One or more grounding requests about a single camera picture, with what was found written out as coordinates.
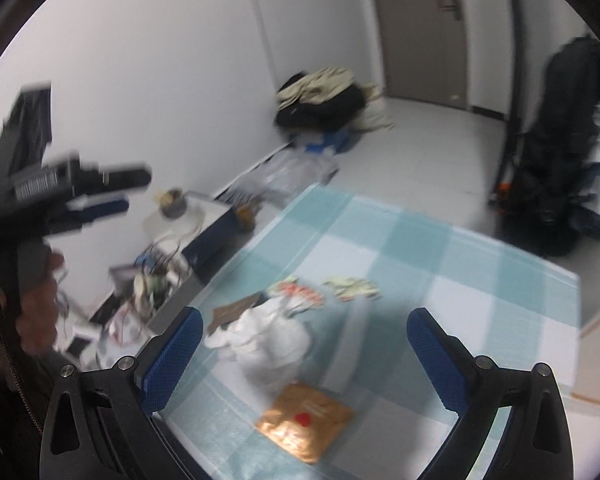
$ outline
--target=baseboard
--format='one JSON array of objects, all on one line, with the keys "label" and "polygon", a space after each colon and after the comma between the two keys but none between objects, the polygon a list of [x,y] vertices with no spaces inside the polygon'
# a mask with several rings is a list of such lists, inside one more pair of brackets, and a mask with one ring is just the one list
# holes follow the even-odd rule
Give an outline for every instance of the baseboard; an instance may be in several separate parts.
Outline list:
[{"label": "baseboard", "polygon": [[576,394],[574,392],[570,393],[570,396],[573,397],[573,399],[576,400],[581,400],[582,402],[588,402],[589,404],[593,404],[594,406],[599,406],[600,407],[600,400],[599,399],[593,399],[592,397],[587,397],[581,394]]},{"label": "baseboard", "polygon": [[506,121],[507,117],[502,112],[497,112],[496,110],[489,110],[488,108],[482,108],[480,106],[472,106],[469,108],[472,113],[477,115],[482,115],[484,117],[488,117],[490,119],[496,119],[499,121]]}]

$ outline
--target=black cloth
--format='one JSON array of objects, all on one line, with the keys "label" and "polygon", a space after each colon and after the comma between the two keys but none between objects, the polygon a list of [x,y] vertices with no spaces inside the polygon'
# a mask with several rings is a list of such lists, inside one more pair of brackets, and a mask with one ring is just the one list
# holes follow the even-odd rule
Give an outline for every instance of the black cloth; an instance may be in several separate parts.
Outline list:
[{"label": "black cloth", "polygon": [[[66,361],[50,352],[41,360],[21,363],[27,393],[40,420],[44,421],[53,389],[52,377]],[[20,396],[0,377],[0,480],[38,480],[40,438]]]},{"label": "black cloth", "polygon": [[564,256],[579,234],[569,225],[584,160],[598,130],[600,43],[576,38],[547,65],[538,119],[525,134],[498,236],[541,256]]},{"label": "black cloth", "polygon": [[[300,81],[306,72],[300,72],[285,82],[280,90]],[[296,101],[276,115],[276,124],[282,128],[302,128],[333,133],[343,129],[366,105],[362,90],[355,84],[318,105]]]}]

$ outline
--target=plastic bag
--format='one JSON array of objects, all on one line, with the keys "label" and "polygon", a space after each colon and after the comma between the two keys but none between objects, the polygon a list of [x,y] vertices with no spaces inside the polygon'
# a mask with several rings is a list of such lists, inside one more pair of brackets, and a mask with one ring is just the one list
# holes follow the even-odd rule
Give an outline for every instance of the plastic bag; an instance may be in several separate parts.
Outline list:
[{"label": "plastic bag", "polygon": [[245,310],[226,329],[205,338],[208,348],[224,349],[243,376],[257,388],[278,392],[299,374],[311,345],[304,325],[286,317],[288,298],[274,298]]},{"label": "plastic bag", "polygon": [[125,303],[109,321],[96,345],[96,363],[100,369],[111,368],[125,355],[138,355],[152,338],[138,313]]},{"label": "plastic bag", "polygon": [[332,157],[288,149],[240,177],[229,194],[263,197],[280,207],[287,206],[311,184],[326,184],[338,171]]},{"label": "plastic bag", "polygon": [[384,96],[380,85],[362,87],[366,106],[351,121],[351,127],[357,132],[372,132],[383,128],[393,128],[395,125],[385,113]]}]

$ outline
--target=beige jacket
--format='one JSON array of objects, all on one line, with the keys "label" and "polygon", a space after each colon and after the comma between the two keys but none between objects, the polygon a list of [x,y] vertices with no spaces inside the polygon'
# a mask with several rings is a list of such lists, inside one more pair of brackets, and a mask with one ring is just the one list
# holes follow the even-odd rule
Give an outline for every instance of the beige jacket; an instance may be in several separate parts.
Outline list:
[{"label": "beige jacket", "polygon": [[328,66],[319,72],[304,76],[276,96],[280,101],[278,110],[292,105],[296,101],[319,105],[328,101],[354,82],[353,72],[347,68]]}]

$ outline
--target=door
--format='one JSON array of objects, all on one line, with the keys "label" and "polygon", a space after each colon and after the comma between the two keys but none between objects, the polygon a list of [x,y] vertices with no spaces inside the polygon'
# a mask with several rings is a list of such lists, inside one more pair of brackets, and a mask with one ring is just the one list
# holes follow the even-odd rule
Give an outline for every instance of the door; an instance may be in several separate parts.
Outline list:
[{"label": "door", "polygon": [[390,97],[466,108],[462,0],[376,0]]}]

